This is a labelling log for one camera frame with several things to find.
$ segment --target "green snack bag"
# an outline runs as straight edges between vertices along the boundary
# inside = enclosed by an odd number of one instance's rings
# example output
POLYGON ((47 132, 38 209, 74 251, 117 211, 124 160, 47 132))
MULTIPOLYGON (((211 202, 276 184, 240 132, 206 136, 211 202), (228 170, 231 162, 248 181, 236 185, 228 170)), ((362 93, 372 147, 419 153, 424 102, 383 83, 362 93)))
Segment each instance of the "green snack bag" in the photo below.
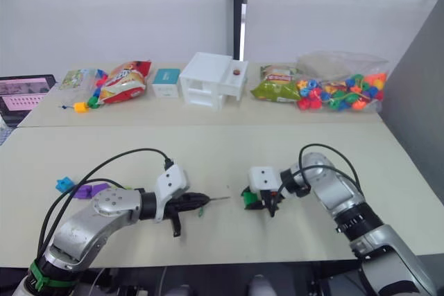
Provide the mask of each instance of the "green snack bag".
POLYGON ((284 73, 269 74, 251 91, 259 100, 294 102, 300 100, 299 90, 293 76, 284 73))

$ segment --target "table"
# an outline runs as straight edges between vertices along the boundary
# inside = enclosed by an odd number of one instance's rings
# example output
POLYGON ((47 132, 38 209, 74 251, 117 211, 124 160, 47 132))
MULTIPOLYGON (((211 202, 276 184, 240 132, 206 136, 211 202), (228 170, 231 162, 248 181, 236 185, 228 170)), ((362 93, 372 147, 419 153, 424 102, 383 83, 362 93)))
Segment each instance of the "table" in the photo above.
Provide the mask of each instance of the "table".
MULTIPOLYGON (((117 64, 91 64, 88 67, 112 69, 117 64)), ((293 103, 258 101, 250 93, 259 82, 261 64, 249 64, 244 95, 238 103, 229 96, 222 110, 186 105, 181 98, 156 98, 153 88, 147 94, 125 103, 105 105, 85 114, 64 110, 64 91, 54 87, 39 105, 20 123, 36 126, 120 126, 120 125, 297 125, 301 123, 356 123, 381 121, 376 113, 301 112, 293 103)), ((148 81, 159 68, 180 68, 185 64, 153 63, 148 81)))
MULTIPOLYGON (((169 221, 141 221, 118 231, 94 267, 353 259, 346 237, 335 232, 313 195, 285 200, 274 218, 244 210, 240 193, 248 185, 248 169, 286 168, 311 142, 334 146, 350 158, 368 203, 413 252, 444 252, 444 225, 430 218, 443 216, 444 207, 380 121, 61 126, 18 128, 0 148, 0 266, 26 267, 35 257, 41 222, 59 195, 56 179, 79 181, 103 160, 143 146, 162 149, 183 166, 192 191, 231 198, 210 203, 200 218, 197 211, 182 214, 180 238, 173 238, 169 221)), ((347 170, 338 157, 326 155, 347 170)), ((149 191, 162 163, 157 155, 137 153, 97 176, 149 191)), ((74 200, 65 217, 85 205, 74 200)))

